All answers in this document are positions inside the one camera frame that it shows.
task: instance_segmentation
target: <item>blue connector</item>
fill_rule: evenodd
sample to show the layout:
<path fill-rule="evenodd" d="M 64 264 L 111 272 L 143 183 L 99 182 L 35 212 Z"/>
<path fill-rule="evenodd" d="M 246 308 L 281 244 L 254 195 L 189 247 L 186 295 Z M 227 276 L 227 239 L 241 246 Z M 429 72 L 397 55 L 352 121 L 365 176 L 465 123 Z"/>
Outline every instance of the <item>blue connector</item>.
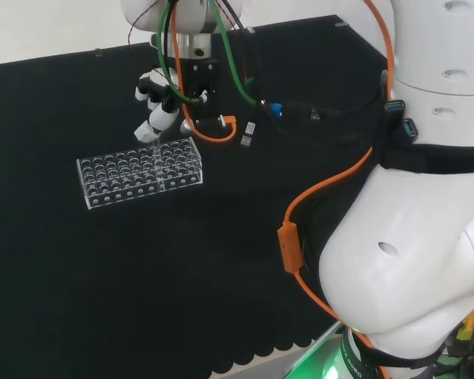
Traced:
<path fill-rule="evenodd" d="M 269 104 L 269 107 L 276 118 L 281 118 L 283 116 L 283 104 L 271 103 Z"/>

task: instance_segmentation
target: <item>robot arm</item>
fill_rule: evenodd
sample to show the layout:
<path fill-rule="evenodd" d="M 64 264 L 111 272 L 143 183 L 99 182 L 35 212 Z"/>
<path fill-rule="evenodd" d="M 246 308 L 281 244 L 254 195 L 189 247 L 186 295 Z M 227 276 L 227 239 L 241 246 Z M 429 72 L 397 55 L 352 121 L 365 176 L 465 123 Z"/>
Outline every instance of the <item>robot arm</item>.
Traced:
<path fill-rule="evenodd" d="M 474 148 L 474 0 L 391 2 L 392 98 L 406 102 L 416 143 Z M 155 32 L 166 3 L 160 0 L 136 27 Z M 122 0 L 131 24 L 151 5 Z M 231 5 L 241 13 L 242 0 Z M 179 0 L 178 20 L 185 35 L 217 30 L 207 0 Z M 374 347 L 407 359 L 433 354 L 474 309 L 474 173 L 377 166 L 322 248 L 319 275 L 335 312 Z M 340 352 L 335 366 L 339 377 L 355 377 Z M 389 369 L 393 379 L 421 371 Z"/>
<path fill-rule="evenodd" d="M 243 7 L 242 0 L 228 0 L 228 2 L 237 15 L 240 15 Z M 221 20 L 228 30 L 233 27 L 227 18 L 230 13 L 224 3 L 218 2 L 218 4 Z M 121 6 L 131 25 L 141 30 L 157 32 L 161 13 L 167 6 L 167 0 L 121 0 Z M 203 69 L 207 66 L 211 72 L 207 77 L 201 77 L 199 74 L 196 80 L 188 81 L 191 89 L 199 92 L 198 95 L 207 93 L 213 85 L 212 81 L 216 79 L 216 69 L 213 69 L 213 67 L 216 68 L 216 64 L 209 61 L 211 58 L 210 33 L 218 30 L 212 9 L 208 0 L 179 0 L 177 2 L 177 40 L 179 41 L 180 58 L 191 68 L 197 66 Z M 169 38 L 169 43 L 173 43 L 172 38 Z M 170 46 L 169 56 L 173 50 Z M 173 80 L 175 77 L 177 85 L 177 74 L 173 70 L 171 70 L 171 77 Z M 149 120 L 143 122 L 135 131 L 135 137 L 142 143 L 148 144 L 158 140 L 162 132 L 170 128 L 177 119 L 179 109 L 172 107 L 169 102 L 166 104 L 162 99 L 165 89 L 168 89 L 168 82 L 160 69 L 154 69 L 141 77 L 135 97 L 137 100 L 148 100 L 148 108 L 152 112 Z"/>
<path fill-rule="evenodd" d="M 241 15 L 243 11 L 243 0 L 228 0 L 230 6 Z M 126 20 L 134 24 L 139 16 L 146 11 L 154 0 L 121 0 L 121 8 Z M 167 4 L 167 0 L 159 0 L 144 16 L 142 16 L 135 27 L 147 32 L 156 32 L 160 23 L 162 10 Z M 178 4 L 178 33 L 195 36 L 202 33 L 213 33 L 217 31 L 216 18 L 213 15 L 208 0 L 179 0 Z M 223 3 L 221 8 L 226 14 L 230 14 Z M 221 18 L 227 30 L 234 25 L 221 13 Z"/>

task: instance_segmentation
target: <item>orange cable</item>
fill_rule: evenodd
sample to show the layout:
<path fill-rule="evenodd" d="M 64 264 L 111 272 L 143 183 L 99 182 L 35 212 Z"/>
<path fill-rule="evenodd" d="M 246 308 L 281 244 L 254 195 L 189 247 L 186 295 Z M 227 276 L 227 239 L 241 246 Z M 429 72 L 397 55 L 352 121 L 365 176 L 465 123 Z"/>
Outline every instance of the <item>orange cable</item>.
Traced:
<path fill-rule="evenodd" d="M 393 56 L 393 44 L 392 44 L 392 40 L 391 40 L 391 37 L 389 35 L 389 31 L 388 31 L 388 28 L 386 27 L 386 23 L 385 21 L 383 20 L 381 14 L 379 13 L 378 9 L 375 7 L 374 3 L 372 2 L 372 0 L 363 0 L 365 2 L 365 4 L 367 4 L 367 6 L 369 7 L 369 9 L 371 10 L 372 14 L 374 15 L 376 21 L 378 22 L 379 24 L 379 28 L 381 29 L 381 32 L 383 34 L 383 37 L 385 39 L 385 45 L 386 45 L 386 55 L 387 55 L 387 58 L 388 58 L 388 83 L 387 83 L 387 98 L 390 99 L 391 98 L 391 89 L 392 89 L 392 83 L 393 83 L 393 65 L 394 65 L 394 56 Z M 306 198 L 308 198 L 310 195 L 312 195 L 313 193 L 319 191 L 319 190 L 322 190 L 324 188 L 326 188 L 327 186 L 330 186 L 332 185 L 333 183 L 335 182 L 339 182 L 340 180 L 343 180 L 345 178 L 347 178 L 348 176 L 350 176 L 351 174 L 354 174 L 355 172 L 357 172 L 362 166 L 363 164 L 367 161 L 367 159 L 369 159 L 369 157 L 371 156 L 372 154 L 372 148 L 369 148 L 369 150 L 367 151 L 367 153 L 365 154 L 365 156 L 358 162 L 356 163 L 354 166 L 348 168 L 346 171 L 344 172 L 341 172 L 340 174 L 337 174 L 335 176 L 333 176 L 332 178 L 328 178 L 326 180 L 324 180 L 323 182 L 320 182 L 318 183 L 317 185 L 315 186 L 312 186 L 311 188 L 309 188 L 308 190 L 304 191 L 302 194 L 300 194 L 291 204 L 290 206 L 288 207 L 287 211 L 286 211 L 286 214 L 284 215 L 284 223 L 283 223 L 283 228 L 284 228 L 284 231 L 281 232 L 280 230 L 280 238 L 281 238 L 281 235 L 287 235 L 287 239 L 288 239 L 288 236 L 291 237 L 292 235 L 294 235 L 296 238 L 297 238 L 297 241 L 296 241 L 296 245 L 299 245 L 299 241 L 298 241 L 298 235 L 297 235 L 297 232 L 296 232 L 296 225 L 293 224 L 290 219 L 292 217 L 292 213 L 293 213 L 293 210 L 302 202 L 304 201 Z M 295 255 L 295 252 L 294 251 L 286 251 L 284 252 L 283 251 L 283 256 L 287 256 L 287 255 Z M 302 256 L 300 254 L 300 257 L 298 257 L 299 261 L 302 261 Z M 295 261 L 295 259 L 289 261 L 289 262 L 286 262 L 285 261 L 285 267 L 288 265 L 288 263 L 290 264 L 288 267 L 291 267 L 292 266 L 292 262 L 299 262 L 299 261 Z M 330 316 L 336 318 L 337 320 L 343 322 L 338 316 L 337 314 L 332 310 L 332 308 L 330 308 L 328 305 L 326 305 L 307 285 L 306 283 L 303 281 L 303 278 L 302 276 L 300 275 L 300 272 L 299 271 L 296 271 L 296 272 L 293 272 L 297 282 L 299 283 L 299 285 L 301 286 L 301 288 L 309 295 L 309 297 L 311 297 L 325 312 L 327 312 Z M 348 326 L 361 340 L 363 343 L 365 343 L 366 346 L 372 348 L 372 343 L 369 341 L 369 339 L 364 336 L 363 334 L 355 331 L 354 329 L 352 329 L 349 325 L 346 325 Z M 389 379 L 389 374 L 388 374 L 388 371 L 386 370 L 385 367 L 380 367 L 380 370 L 382 372 L 382 375 L 384 377 L 384 379 Z"/>
<path fill-rule="evenodd" d="M 177 4 L 174 5 L 174 11 L 172 14 L 172 39 L 174 45 L 174 52 L 175 52 L 175 69 L 177 71 L 177 76 L 179 79 L 179 91 L 184 95 L 184 89 L 182 86 L 182 69 L 181 69 L 181 59 L 179 57 L 179 46 L 177 44 Z M 204 134 L 200 133 L 198 130 L 195 129 L 195 125 L 193 120 L 190 117 L 190 113 L 188 112 L 188 107 L 185 103 L 182 103 L 182 112 L 184 113 L 184 117 L 188 121 L 190 128 L 193 130 L 196 136 L 200 137 L 202 140 L 206 140 L 209 142 L 216 142 L 216 143 L 223 143 L 231 140 L 235 134 L 237 133 L 237 125 L 235 117 L 233 116 L 225 116 L 224 121 L 225 123 L 231 123 L 231 133 L 229 136 L 224 138 L 211 138 L 207 137 Z"/>
<path fill-rule="evenodd" d="M 379 28 L 381 29 L 381 33 L 383 38 L 385 39 L 385 46 L 386 46 L 386 57 L 388 58 L 388 99 L 391 98 L 392 93 L 392 84 L 393 84 L 393 65 L 395 63 L 395 58 L 393 55 L 393 44 L 392 44 L 392 37 L 389 35 L 388 28 L 386 27 L 386 22 L 383 20 L 381 14 L 379 13 L 378 9 L 372 2 L 372 0 L 363 0 L 365 4 L 369 7 L 372 14 L 374 15 L 376 21 L 379 24 Z"/>
<path fill-rule="evenodd" d="M 304 200 L 306 200 L 306 198 L 308 198 L 310 195 L 312 195 L 313 193 L 316 193 L 318 192 L 319 190 L 322 190 L 324 188 L 326 188 L 327 186 L 330 186 L 331 184 L 333 183 L 336 183 L 336 182 L 339 182 L 340 180 L 342 179 L 345 179 L 347 178 L 349 175 L 355 173 L 359 168 L 362 167 L 362 165 L 365 163 L 365 161 L 367 160 L 367 158 L 371 155 L 372 153 L 372 148 L 369 149 L 369 151 L 367 152 L 367 154 L 365 154 L 365 156 L 358 161 L 358 163 L 356 163 L 354 166 L 348 168 L 346 171 L 343 171 L 341 172 L 340 174 L 337 174 L 335 176 L 333 176 L 332 178 L 328 178 L 326 180 L 324 180 L 323 182 L 320 182 L 318 183 L 316 186 L 312 186 L 311 188 L 309 188 L 308 190 L 302 192 L 291 204 L 290 206 L 288 207 L 288 209 L 286 210 L 286 214 L 284 215 L 284 222 L 287 223 L 290 221 L 291 217 L 292 217 L 292 213 L 293 213 L 293 210 Z"/>

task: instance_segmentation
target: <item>black strap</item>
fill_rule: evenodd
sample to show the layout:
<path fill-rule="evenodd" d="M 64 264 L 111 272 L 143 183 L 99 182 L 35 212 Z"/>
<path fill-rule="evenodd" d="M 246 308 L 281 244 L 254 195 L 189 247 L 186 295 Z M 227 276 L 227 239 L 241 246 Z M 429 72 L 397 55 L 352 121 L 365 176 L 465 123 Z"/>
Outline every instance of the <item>black strap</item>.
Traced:
<path fill-rule="evenodd" d="M 376 366 L 384 366 L 384 367 L 400 367 L 400 368 L 407 368 L 407 369 L 420 369 L 422 367 L 427 367 L 429 365 L 433 365 L 436 363 L 441 356 L 444 348 L 446 347 L 444 344 L 432 355 L 429 355 L 425 358 L 420 359 L 405 359 L 405 358 L 398 358 L 394 357 L 393 355 L 387 354 L 384 351 L 375 350 L 373 348 L 368 347 L 365 343 L 363 343 L 359 338 L 354 338 L 356 347 L 362 356 L 365 359 Z"/>
<path fill-rule="evenodd" d="M 374 143 L 381 166 L 421 174 L 474 173 L 474 147 L 413 144 L 418 132 L 404 112 L 401 100 L 386 104 Z"/>

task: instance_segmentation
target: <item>screw hole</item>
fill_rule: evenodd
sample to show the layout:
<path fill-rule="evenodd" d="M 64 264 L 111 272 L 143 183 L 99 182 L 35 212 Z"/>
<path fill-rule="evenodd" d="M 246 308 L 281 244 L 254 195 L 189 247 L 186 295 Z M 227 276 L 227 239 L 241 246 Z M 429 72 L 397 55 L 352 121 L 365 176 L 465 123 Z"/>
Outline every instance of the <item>screw hole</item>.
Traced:
<path fill-rule="evenodd" d="M 386 242 L 378 243 L 379 249 L 390 258 L 398 257 L 398 249 Z"/>

